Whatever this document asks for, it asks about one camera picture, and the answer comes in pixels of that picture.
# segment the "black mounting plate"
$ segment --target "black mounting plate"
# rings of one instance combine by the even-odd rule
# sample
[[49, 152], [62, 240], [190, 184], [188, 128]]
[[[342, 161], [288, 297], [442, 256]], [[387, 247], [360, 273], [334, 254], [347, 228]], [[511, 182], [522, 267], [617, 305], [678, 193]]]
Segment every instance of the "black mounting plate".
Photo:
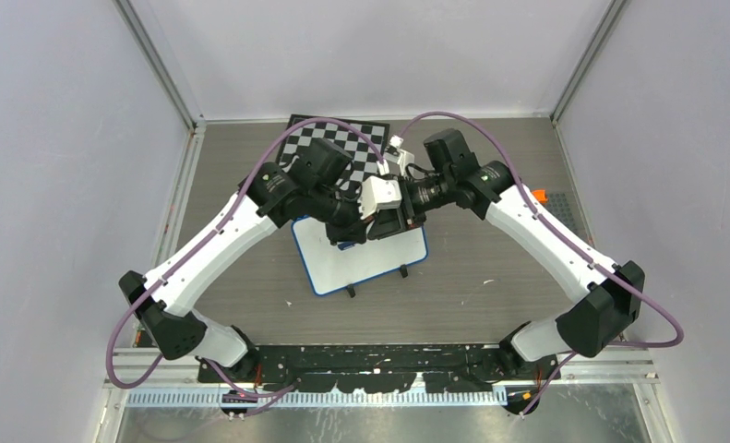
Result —
[[[501, 380], [546, 379], [557, 363], [550, 355], [506, 374], [498, 363], [503, 351], [483, 344], [267, 345], [257, 350], [266, 391], [294, 383], [300, 392], [404, 392], [422, 373], [427, 393], [482, 392]], [[233, 381], [253, 382], [256, 375]], [[198, 381], [222, 383], [208, 365], [199, 366]]]

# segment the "gray floor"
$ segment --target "gray floor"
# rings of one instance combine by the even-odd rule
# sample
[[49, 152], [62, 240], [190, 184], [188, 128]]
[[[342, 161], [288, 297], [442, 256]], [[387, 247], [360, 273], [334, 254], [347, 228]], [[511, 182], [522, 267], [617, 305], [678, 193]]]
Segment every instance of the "gray floor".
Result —
[[[568, 193], [582, 226], [561, 149], [546, 118], [489, 119], [481, 123], [501, 141], [533, 189]], [[393, 121], [395, 133], [404, 122]], [[449, 120], [416, 125], [405, 148], [429, 165], [421, 141], [447, 127], [465, 134], [481, 163], [498, 158], [475, 131]], [[211, 125], [180, 233], [189, 240], [225, 204], [237, 184], [285, 124]], [[291, 230], [283, 227], [254, 246], [215, 281], [199, 311], [242, 328], [256, 343], [496, 342], [529, 319], [568, 306], [559, 286], [507, 235], [471, 212], [443, 208], [428, 214], [430, 255], [399, 274], [346, 293], [316, 297], [310, 290]]]

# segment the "white board with blue border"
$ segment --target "white board with blue border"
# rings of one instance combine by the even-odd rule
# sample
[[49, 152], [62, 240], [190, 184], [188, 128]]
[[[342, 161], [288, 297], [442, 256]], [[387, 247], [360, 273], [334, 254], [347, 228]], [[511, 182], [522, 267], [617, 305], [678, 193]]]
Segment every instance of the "white board with blue border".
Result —
[[429, 254], [424, 227], [345, 249], [331, 245], [324, 223], [315, 219], [294, 221], [292, 235], [318, 296], [419, 263]]

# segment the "orange connector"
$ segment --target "orange connector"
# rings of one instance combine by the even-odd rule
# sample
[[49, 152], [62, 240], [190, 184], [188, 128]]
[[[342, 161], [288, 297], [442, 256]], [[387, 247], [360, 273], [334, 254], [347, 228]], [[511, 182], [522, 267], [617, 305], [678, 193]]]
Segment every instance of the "orange connector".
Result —
[[542, 205], [546, 204], [546, 191], [543, 189], [536, 189], [532, 192], [533, 196], [536, 197], [539, 203]]

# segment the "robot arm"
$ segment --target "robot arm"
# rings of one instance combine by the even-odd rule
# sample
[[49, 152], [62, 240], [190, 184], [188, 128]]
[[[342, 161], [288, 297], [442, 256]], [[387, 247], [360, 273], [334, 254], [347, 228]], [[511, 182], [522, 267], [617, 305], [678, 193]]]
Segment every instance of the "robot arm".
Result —
[[120, 288], [129, 303], [156, 289], [136, 311], [138, 319], [167, 360], [193, 354], [246, 374], [256, 361], [255, 349], [236, 327], [225, 327], [193, 307], [224, 270], [244, 252], [287, 221], [312, 216], [327, 224], [335, 241], [365, 240], [366, 221], [359, 205], [335, 184], [351, 156], [334, 143], [314, 139], [285, 172], [265, 163], [226, 223], [240, 192], [176, 254], [144, 276], [129, 271]]
[[[434, 172], [420, 180], [407, 176], [407, 163], [413, 156], [400, 150], [399, 144], [391, 146], [387, 157], [397, 160], [400, 173], [391, 175], [382, 170], [380, 176], [368, 178], [354, 198], [335, 187], [351, 156], [334, 143], [314, 139], [288, 172], [275, 163], [265, 163], [222, 229], [221, 220], [239, 194], [158, 268], [144, 276], [134, 271], [123, 276], [121, 290], [133, 304], [145, 288], [160, 285], [136, 314], [164, 358], [173, 360], [192, 353], [218, 362], [233, 376], [247, 374], [257, 356], [245, 334], [202, 316], [193, 306], [248, 248], [288, 220], [304, 216], [326, 223], [327, 237], [333, 244], [377, 240], [418, 228], [428, 211], [455, 203], [514, 238], [551, 273], [574, 303], [567, 311], [528, 322], [509, 334], [500, 343], [505, 371], [516, 371], [526, 362], [568, 350], [594, 357], [636, 319], [640, 301], [579, 259], [533, 216], [503, 163], [480, 166], [462, 134], [453, 129], [428, 138], [425, 148]], [[541, 208], [537, 201], [533, 204]], [[618, 266], [548, 211], [541, 213], [586, 250], [595, 263], [611, 268], [617, 277], [641, 290], [644, 274], [639, 266], [633, 262]]]
[[[401, 140], [393, 140], [387, 153], [402, 171], [401, 159], [406, 156], [400, 144]], [[425, 220], [427, 210], [453, 202], [514, 238], [549, 271], [574, 304], [555, 316], [523, 324], [501, 341], [500, 348], [507, 355], [502, 363], [507, 370], [569, 350], [594, 357], [636, 320], [640, 300], [579, 258], [533, 215], [506, 165], [490, 162], [479, 166], [460, 131], [454, 129], [425, 140], [425, 149], [435, 172], [422, 180], [398, 177], [404, 195], [399, 213], [379, 212], [370, 233], [381, 227], [386, 227], [382, 231], [389, 234], [411, 229], [412, 223]], [[612, 258], [594, 250], [543, 210], [527, 186], [524, 190], [543, 218], [592, 257], [594, 263], [611, 269], [637, 289], [643, 288], [644, 273], [638, 265], [631, 261], [617, 265]]]

